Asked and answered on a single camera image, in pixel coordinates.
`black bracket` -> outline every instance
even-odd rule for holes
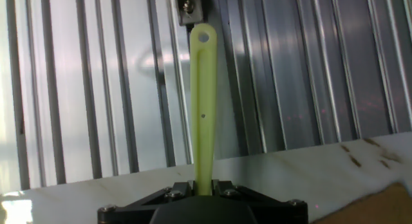
[[[304,201],[280,202],[232,182],[212,181],[212,196],[195,196],[195,182],[177,182],[125,207],[97,211],[98,224],[307,224]]]
[[[180,26],[203,21],[201,0],[176,0],[176,2]]]

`white marble surface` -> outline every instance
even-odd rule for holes
[[[280,201],[304,200],[310,221],[393,182],[402,182],[412,192],[412,133],[373,140],[381,146],[357,140],[220,160],[214,164],[214,178],[231,180]],[[185,165],[4,194],[0,223],[6,212],[5,223],[96,223],[96,211],[105,204],[128,205],[193,178],[193,166]]]

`bolt head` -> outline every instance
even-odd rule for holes
[[[238,192],[234,189],[227,189],[223,192],[226,196],[234,196],[237,195]]]
[[[180,191],[170,191],[170,193],[168,193],[167,196],[170,198],[178,198],[180,196],[183,196],[183,194]]]
[[[101,207],[100,210],[103,212],[111,212],[111,211],[116,210],[116,208],[117,208],[116,205],[109,204],[109,205],[105,205]]]
[[[190,0],[186,0],[186,2],[183,4],[183,11],[185,11],[187,14],[191,14],[194,9],[194,4]]]
[[[300,203],[303,203],[303,201],[298,200],[298,199],[292,199],[292,200],[288,201],[288,203],[291,204],[291,205],[293,205],[293,206],[296,206],[296,205],[298,205],[298,204],[300,204]]]

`metal bracket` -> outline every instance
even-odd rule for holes
[[[176,0],[176,2],[180,26],[203,21],[201,0]]]

